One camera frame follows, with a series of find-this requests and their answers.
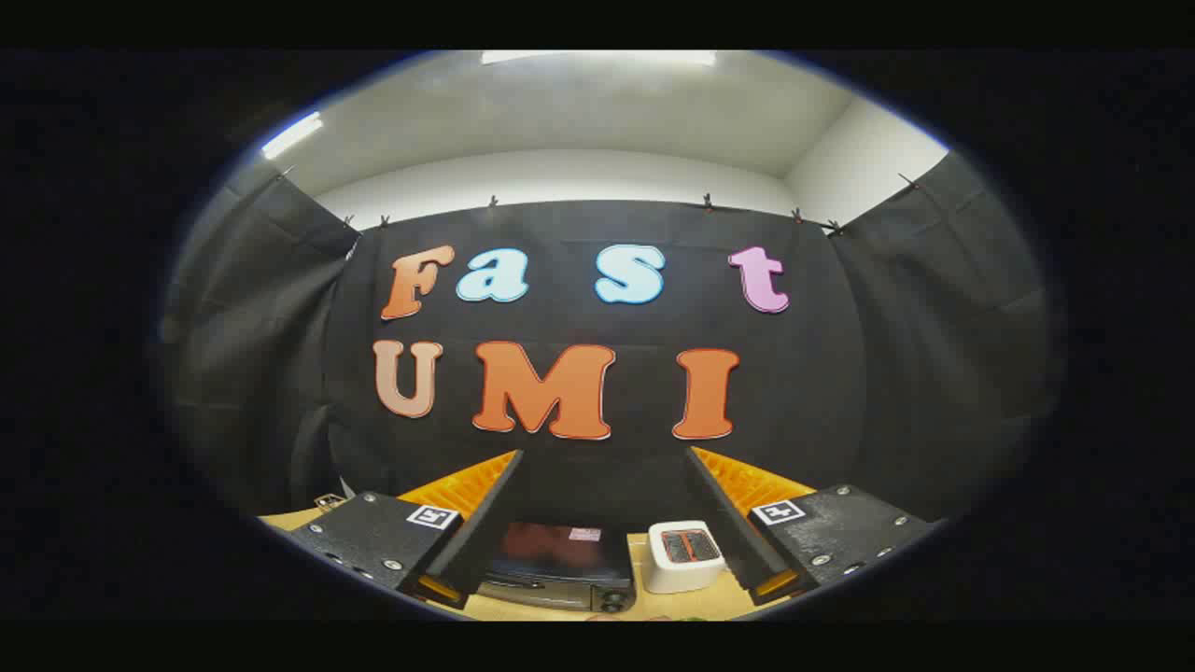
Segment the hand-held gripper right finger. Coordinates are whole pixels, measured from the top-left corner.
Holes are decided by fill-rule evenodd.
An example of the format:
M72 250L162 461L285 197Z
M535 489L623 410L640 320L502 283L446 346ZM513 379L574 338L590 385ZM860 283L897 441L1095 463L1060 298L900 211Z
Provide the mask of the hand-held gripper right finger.
M728 569L756 607L840 584L943 526L862 485L814 489L690 447L690 484Z

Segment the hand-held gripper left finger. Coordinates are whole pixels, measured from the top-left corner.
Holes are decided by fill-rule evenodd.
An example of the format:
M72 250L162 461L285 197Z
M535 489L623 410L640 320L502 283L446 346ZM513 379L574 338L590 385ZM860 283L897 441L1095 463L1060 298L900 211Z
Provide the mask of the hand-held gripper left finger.
M515 517L522 463L515 450L405 497L358 491L288 531L288 540L376 588L464 609Z

